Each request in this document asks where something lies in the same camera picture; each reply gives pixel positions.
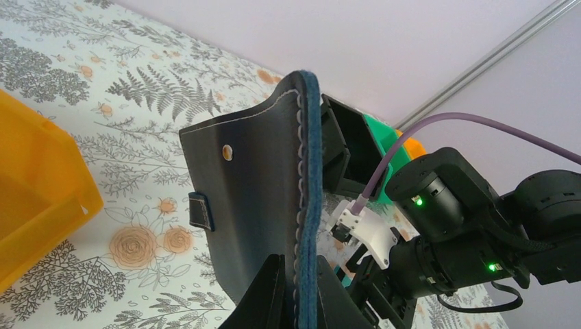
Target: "white stitching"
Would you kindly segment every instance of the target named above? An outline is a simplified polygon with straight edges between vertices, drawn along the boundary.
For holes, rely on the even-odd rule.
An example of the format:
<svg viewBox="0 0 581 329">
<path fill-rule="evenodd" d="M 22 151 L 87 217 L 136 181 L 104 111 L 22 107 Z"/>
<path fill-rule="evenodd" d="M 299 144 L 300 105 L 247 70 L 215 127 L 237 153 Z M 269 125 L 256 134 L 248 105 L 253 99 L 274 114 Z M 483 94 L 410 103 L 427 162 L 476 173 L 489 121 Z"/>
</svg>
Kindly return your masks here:
<svg viewBox="0 0 581 329">
<path fill-rule="evenodd" d="M 208 209 L 206 209 L 206 203 L 198 200 L 198 199 L 192 199 L 190 198 L 190 201 L 198 201 L 201 205 L 201 210 L 202 210 L 202 214 L 203 214 L 203 219 L 206 222 L 206 226 L 204 226 L 205 228 L 212 230 L 212 228 L 210 227 L 210 219 L 208 218 Z"/>
<path fill-rule="evenodd" d="M 296 94 L 297 94 L 297 98 L 299 98 L 299 97 L 300 97 L 300 95 L 301 95 L 297 89 L 290 89 L 290 90 L 287 90 L 287 91 L 285 91 L 284 93 L 280 94 L 280 96 L 279 96 L 279 97 L 277 97 L 277 99 L 274 101 L 273 105 L 269 106 L 268 108 L 265 108 L 264 110 L 262 110 L 262 111 L 260 111 L 260 112 L 258 112 L 258 113 L 254 113 L 254 114 L 252 114 L 252 115 L 249 115 L 249 116 L 247 116 L 247 117 L 241 117 L 241 118 L 232 119 L 232 120 L 228 120 L 228 121 L 218 122 L 218 123 L 214 123 L 213 125 L 207 125 L 207 126 L 205 126 L 205 127 L 200 127 L 200 128 L 198 128 L 198 129 L 189 130 L 189 131 L 187 131 L 187 132 L 183 132 L 183 133 L 182 133 L 182 136 L 183 136 L 183 135 L 185 135 L 185 134 L 189 134 L 189 133 L 191 133 L 191 132 L 197 132 L 198 130 L 206 129 L 206 128 L 209 128 L 209 127 L 214 127 L 214 126 L 216 126 L 216 125 L 222 125 L 222 124 L 224 124 L 224 123 L 230 123 L 230 122 L 240 121 L 240 120 L 244 120 L 244 119 L 250 119 L 250 118 L 254 118 L 254 117 L 256 117 L 256 116 L 258 116 L 258 115 L 261 115 L 261 114 L 263 114 L 263 113 L 265 113 L 265 112 L 267 112 L 267 111 L 271 110 L 272 108 L 274 108 L 274 107 L 276 106 L 276 104 L 277 104 L 277 103 L 280 101 L 280 99 L 281 99 L 281 98 L 283 98 L 284 96 L 287 96 L 287 95 L 289 95 L 289 94 L 291 94 L 291 93 L 296 93 Z"/>
<path fill-rule="evenodd" d="M 297 137 L 299 139 L 299 149 L 298 149 L 298 156 L 299 156 L 299 163 L 297 165 L 297 170 L 302 169 L 303 167 L 303 138 L 302 138 L 302 112 L 303 112 L 303 100 L 301 99 L 301 94 L 299 93 L 297 96 L 297 105 L 299 106 L 299 110 L 297 111 L 297 122 L 299 123 L 299 128 L 297 129 Z M 299 171 L 299 183 L 298 183 L 298 188 L 299 188 L 299 212 L 297 213 L 297 229 L 295 231 L 295 246 L 294 249 L 295 251 L 298 249 L 299 247 L 299 235 L 300 235 L 300 229 L 301 229 L 301 212 L 303 210 L 303 198 L 304 198 L 304 192 L 303 192 L 303 178 L 302 178 L 302 171 Z M 293 263 L 293 269 L 295 270 L 294 274 L 293 274 L 293 283 L 295 284 L 294 289 L 293 289 L 293 301 L 295 303 L 295 307 L 293 308 L 294 314 L 295 314 L 295 320 L 294 320 L 294 327 L 297 328 L 299 325 L 299 318 L 297 316 L 297 286 L 298 286 L 298 278 L 297 278 L 297 271 L 298 271 L 298 260 L 299 260 L 299 255 L 296 255 L 295 257 L 295 261 Z"/>
</svg>

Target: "wire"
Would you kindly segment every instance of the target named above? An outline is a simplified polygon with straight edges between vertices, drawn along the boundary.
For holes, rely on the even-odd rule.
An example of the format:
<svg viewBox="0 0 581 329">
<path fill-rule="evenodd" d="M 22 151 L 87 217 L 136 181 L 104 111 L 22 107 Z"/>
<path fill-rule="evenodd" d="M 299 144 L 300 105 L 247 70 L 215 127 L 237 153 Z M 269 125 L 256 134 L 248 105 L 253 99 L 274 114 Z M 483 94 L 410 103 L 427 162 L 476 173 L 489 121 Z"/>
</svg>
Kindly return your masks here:
<svg viewBox="0 0 581 329">
<path fill-rule="evenodd" d="M 372 194 L 373 189 L 375 188 L 375 185 L 377 185 L 383 172 L 386 170 L 387 165 L 389 164 L 389 162 L 391 161 L 391 159 L 395 155 L 395 152 L 404 144 L 404 142 L 406 140 L 408 140 L 413 134 L 415 134 L 421 128 L 423 128 L 431 123 L 442 121 L 442 120 L 464 120 L 464 121 L 472 121 L 475 123 L 479 123 L 481 125 L 487 125 L 489 127 L 495 128 L 497 130 L 501 130 L 501 131 L 506 132 L 508 134 L 511 134 L 513 136 L 519 137 L 519 138 L 521 138 L 525 141 L 528 141 L 532 144 L 538 145 L 538 146 L 542 147 L 543 149 L 551 151 L 555 154 L 558 154 L 559 156 L 562 156 L 563 158 L 566 158 L 570 161 L 573 161 L 574 163 L 581 165 L 581 156 L 579 156 L 578 154 L 575 154 L 571 151 L 568 151 L 568 150 L 566 150 L 558 145 L 555 145 L 551 142 L 545 141 L 542 138 L 539 138 L 537 136 L 533 136 L 533 135 L 531 135 L 527 132 L 524 132 L 522 130 L 518 130 L 517 128 L 510 127 L 509 125 L 505 125 L 504 123 L 500 123 L 500 122 L 494 121 L 492 119 L 488 119 L 485 117 L 481 117 L 479 115 L 468 114 L 468 113 L 450 112 L 450 113 L 435 114 L 431 117 L 427 117 L 425 119 L 422 119 L 422 120 L 416 122 L 408 130 L 406 130 L 395 141 L 395 143 L 390 147 L 390 149 L 387 151 L 387 153 L 385 154 L 385 156 L 383 157 L 383 159 L 379 163 L 377 169 L 375 169 L 375 172 L 373 172 L 373 175 L 371 176 L 371 179 L 369 180 L 369 182 L 365 186 L 365 189 L 363 190 L 361 195 L 359 195 L 359 197 L 355 201 L 354 205 L 351 207 L 350 210 L 351 210 L 351 213 L 353 215 L 359 215 L 359 212 L 361 212 L 363 207 L 365 207 L 365 205 L 367 204 L 367 201 L 369 200 L 369 196 Z"/>
</svg>

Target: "blue felt edge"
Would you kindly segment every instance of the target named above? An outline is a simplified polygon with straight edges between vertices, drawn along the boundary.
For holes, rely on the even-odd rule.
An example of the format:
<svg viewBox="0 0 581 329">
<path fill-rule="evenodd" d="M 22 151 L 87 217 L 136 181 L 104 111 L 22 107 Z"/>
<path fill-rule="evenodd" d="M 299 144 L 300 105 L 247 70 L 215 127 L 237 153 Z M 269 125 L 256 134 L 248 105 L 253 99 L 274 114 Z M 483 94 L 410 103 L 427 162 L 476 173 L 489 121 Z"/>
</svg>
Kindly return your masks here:
<svg viewBox="0 0 581 329">
<path fill-rule="evenodd" d="M 299 247 L 299 328 L 317 327 L 317 230 L 323 204 L 321 103 L 317 77 L 300 71 L 306 84 L 308 205 Z"/>
</svg>

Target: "black cable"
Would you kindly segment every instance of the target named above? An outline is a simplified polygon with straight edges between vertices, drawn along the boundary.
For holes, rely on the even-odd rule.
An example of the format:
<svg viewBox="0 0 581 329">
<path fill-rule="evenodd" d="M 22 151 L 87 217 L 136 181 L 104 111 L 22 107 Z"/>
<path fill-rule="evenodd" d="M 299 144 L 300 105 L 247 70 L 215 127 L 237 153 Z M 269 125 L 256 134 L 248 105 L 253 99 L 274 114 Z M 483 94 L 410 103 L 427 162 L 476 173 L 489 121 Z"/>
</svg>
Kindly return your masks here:
<svg viewBox="0 0 581 329">
<path fill-rule="evenodd" d="M 438 302 L 440 302 L 440 304 L 442 304 L 445 308 L 448 308 L 449 310 L 454 310 L 456 312 L 462 312 L 462 313 L 505 312 L 507 310 L 517 309 L 523 304 L 523 298 L 521 297 L 521 294 L 518 292 L 518 290 L 516 290 L 512 287 L 509 287 L 509 286 L 505 286 L 505 285 L 500 284 L 500 283 L 496 283 L 494 281 L 492 281 L 491 284 L 492 284 L 492 287 L 495 287 L 497 290 L 505 291 L 507 293 L 512 293 L 513 295 L 517 296 L 517 299 L 513 300 L 510 303 L 506 303 L 506 304 L 502 304 L 502 305 L 488 306 L 488 307 L 475 307 L 475 308 L 462 308 L 462 307 L 452 306 L 452 305 L 448 304 L 447 302 L 444 302 L 444 300 L 442 300 L 442 297 L 440 297 L 440 295 L 437 295 Z"/>
<path fill-rule="evenodd" d="M 525 239 L 505 231 L 505 229 L 501 228 L 487 212 L 480 216 L 478 220 L 484 229 L 491 233 L 496 239 L 499 239 L 507 245 L 517 248 L 521 251 L 544 252 L 555 247 L 551 243 Z"/>
</svg>

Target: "fern leaf print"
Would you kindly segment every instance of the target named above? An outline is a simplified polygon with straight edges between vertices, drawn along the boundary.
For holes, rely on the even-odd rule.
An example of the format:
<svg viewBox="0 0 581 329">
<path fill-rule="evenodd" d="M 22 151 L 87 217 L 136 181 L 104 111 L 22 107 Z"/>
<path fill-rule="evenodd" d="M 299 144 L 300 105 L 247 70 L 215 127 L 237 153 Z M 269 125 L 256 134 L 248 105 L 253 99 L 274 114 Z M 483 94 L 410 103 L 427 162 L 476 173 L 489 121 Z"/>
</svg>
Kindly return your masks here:
<svg viewBox="0 0 581 329">
<path fill-rule="evenodd" d="M 169 71 L 165 74 L 151 65 L 147 66 L 147 72 L 143 68 L 137 68 L 136 72 L 135 75 L 127 71 L 126 77 L 120 77 L 118 82 L 113 82 L 107 93 L 134 101 L 138 106 L 142 106 L 145 100 L 150 111 L 156 110 L 161 115 L 171 108 L 171 118 L 174 121 L 183 113 L 186 114 L 188 123 L 192 123 L 198 114 L 207 112 L 214 116 L 215 112 L 222 112 L 213 92 L 204 90 L 199 80 L 196 80 L 194 88 L 176 72 Z"/>
</svg>

